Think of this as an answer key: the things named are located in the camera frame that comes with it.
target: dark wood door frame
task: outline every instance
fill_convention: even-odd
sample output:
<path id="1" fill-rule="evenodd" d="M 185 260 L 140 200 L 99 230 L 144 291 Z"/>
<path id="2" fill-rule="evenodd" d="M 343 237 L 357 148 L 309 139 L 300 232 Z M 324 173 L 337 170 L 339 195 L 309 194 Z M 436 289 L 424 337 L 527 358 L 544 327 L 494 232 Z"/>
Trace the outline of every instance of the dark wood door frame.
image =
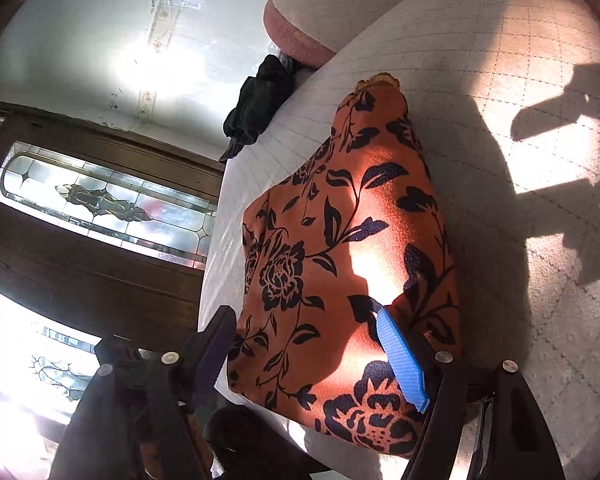
<path id="1" fill-rule="evenodd" d="M 142 136 L 0 104 L 0 168 L 16 140 L 218 201 L 223 166 Z M 67 231 L 0 203 L 0 293 L 45 317 L 141 348 L 197 330 L 203 271 Z"/>

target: orange fabric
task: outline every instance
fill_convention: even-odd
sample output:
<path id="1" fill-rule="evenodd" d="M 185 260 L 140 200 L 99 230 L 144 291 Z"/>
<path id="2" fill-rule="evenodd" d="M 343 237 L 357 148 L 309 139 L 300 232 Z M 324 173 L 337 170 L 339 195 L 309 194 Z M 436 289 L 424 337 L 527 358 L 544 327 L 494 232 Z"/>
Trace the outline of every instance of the orange fabric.
<path id="1" fill-rule="evenodd" d="M 380 304 L 435 350 L 460 351 L 446 231 L 408 119 L 386 82 L 359 85 L 331 137 L 244 213 L 234 392 L 322 433 L 408 456 L 424 417 L 379 344 Z"/>

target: metal bolt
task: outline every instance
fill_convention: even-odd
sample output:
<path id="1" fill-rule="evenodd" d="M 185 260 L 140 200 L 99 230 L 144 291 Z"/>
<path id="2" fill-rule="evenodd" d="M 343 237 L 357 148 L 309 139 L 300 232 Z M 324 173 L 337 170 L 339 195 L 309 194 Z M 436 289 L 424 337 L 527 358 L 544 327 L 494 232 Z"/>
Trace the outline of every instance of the metal bolt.
<path id="1" fill-rule="evenodd" d="M 510 374 L 514 374 L 518 371 L 518 364 L 511 359 L 504 361 L 502 367 L 504 368 L 504 371 L 509 372 Z"/>
<path id="2" fill-rule="evenodd" d="M 161 361 L 166 365 L 172 365 L 174 363 L 177 363 L 179 358 L 180 356 L 177 352 L 167 352 L 162 356 Z"/>
<path id="3" fill-rule="evenodd" d="M 436 361 L 439 363 L 450 363 L 454 360 L 454 357 L 446 351 L 436 352 Z"/>
<path id="4" fill-rule="evenodd" d="M 105 375 L 109 375 L 112 371 L 113 371 L 113 366 L 104 364 L 100 368 L 98 368 L 98 371 L 96 373 L 100 376 L 105 376 Z"/>

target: black metal frame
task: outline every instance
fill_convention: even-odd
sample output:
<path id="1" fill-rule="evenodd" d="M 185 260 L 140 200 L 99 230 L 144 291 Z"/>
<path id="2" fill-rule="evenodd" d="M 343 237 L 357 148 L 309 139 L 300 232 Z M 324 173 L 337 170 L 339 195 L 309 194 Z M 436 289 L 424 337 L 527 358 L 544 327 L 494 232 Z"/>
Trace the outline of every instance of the black metal frame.
<path id="1" fill-rule="evenodd" d="M 165 480 L 210 478 L 184 413 L 211 393 L 235 329 L 234 311 L 222 306 L 182 354 L 143 357 L 131 341 L 103 339 L 95 349 L 102 366 L 60 443 L 49 480 L 145 480 L 141 440 L 157 443 Z M 424 371 L 430 405 L 402 480 L 449 478 L 468 403 L 480 404 L 468 480 L 564 480 L 551 433 L 515 363 L 486 372 L 450 354 L 437 359 L 417 334 L 405 340 Z"/>

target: black cloth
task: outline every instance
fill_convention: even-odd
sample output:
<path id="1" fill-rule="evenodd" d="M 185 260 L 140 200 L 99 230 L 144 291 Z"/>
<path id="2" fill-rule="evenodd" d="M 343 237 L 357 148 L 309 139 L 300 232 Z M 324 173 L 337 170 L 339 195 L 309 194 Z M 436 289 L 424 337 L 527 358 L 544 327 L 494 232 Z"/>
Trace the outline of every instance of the black cloth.
<path id="1" fill-rule="evenodd" d="M 245 406 L 216 411 L 203 435 L 224 469 L 216 480 L 311 480 L 329 470 Z"/>
<path id="2" fill-rule="evenodd" d="M 231 139 L 220 162 L 234 158 L 244 146 L 254 144 L 273 116 L 294 91 L 294 80 L 280 60 L 269 54 L 256 77 L 248 77 L 240 98 L 224 121 L 224 134 Z"/>

